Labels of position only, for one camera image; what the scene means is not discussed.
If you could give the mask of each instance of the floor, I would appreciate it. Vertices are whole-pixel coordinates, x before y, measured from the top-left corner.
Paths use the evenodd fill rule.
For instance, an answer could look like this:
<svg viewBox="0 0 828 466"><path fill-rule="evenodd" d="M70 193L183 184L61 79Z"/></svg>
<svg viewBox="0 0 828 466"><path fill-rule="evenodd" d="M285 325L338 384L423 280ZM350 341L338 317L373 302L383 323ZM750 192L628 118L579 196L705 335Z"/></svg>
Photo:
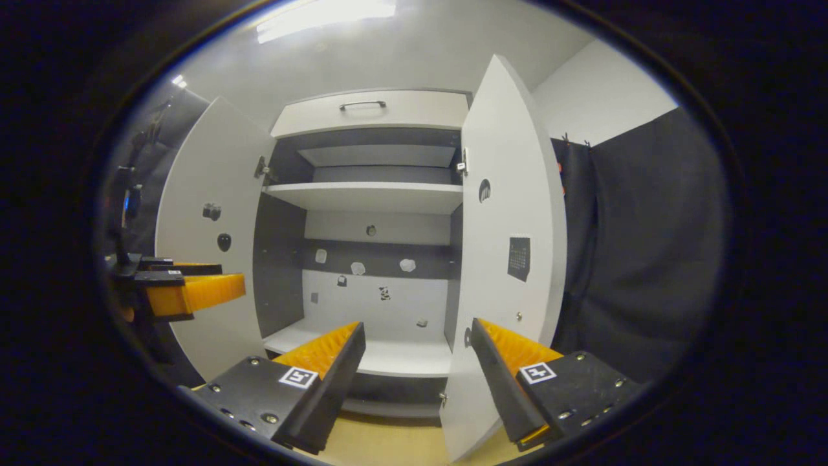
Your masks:
<svg viewBox="0 0 828 466"><path fill-rule="evenodd" d="M468 458L453 465L489 466L519 455L518 448L509 442L506 431L501 428ZM316 457L334 466L449 464L440 427L412 420L384 420L350 413L342 413L336 420L325 451Z"/></svg>

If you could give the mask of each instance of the white drawer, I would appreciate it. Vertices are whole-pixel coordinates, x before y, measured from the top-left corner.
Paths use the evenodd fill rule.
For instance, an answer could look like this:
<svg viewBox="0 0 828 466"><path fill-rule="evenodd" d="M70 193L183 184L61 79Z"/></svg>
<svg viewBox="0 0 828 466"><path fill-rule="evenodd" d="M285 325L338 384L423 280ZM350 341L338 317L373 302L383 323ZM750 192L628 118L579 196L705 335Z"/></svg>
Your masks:
<svg viewBox="0 0 828 466"><path fill-rule="evenodd" d="M383 126L460 129L468 112L466 94L460 92L371 90L288 104L270 134L281 138L332 129Z"/></svg>

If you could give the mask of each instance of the cabinet door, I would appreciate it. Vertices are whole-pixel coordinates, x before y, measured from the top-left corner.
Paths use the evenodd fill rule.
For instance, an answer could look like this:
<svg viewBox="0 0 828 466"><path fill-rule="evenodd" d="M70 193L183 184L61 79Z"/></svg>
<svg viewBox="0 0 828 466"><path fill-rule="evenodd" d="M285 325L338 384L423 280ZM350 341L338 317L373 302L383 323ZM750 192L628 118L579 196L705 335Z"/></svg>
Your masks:
<svg viewBox="0 0 828 466"><path fill-rule="evenodd" d="M184 353L206 380L247 355L264 356L253 301L253 229L263 177L253 174L259 157L269 161L275 143L219 97L181 145L161 195L156 255L217 263L226 274L244 274L245 296L172 324ZM207 203L221 207L218 220L203 216ZM226 252L218 243L223 233L230 236Z"/></svg>
<svg viewBox="0 0 828 466"><path fill-rule="evenodd" d="M549 345L561 309L566 273L561 178L549 136L534 112L514 69L494 56L462 129L468 162L463 274L448 399L440 409L451 461L479 447L502 425L474 349L465 343L472 319ZM521 267L526 262L528 273Z"/></svg>

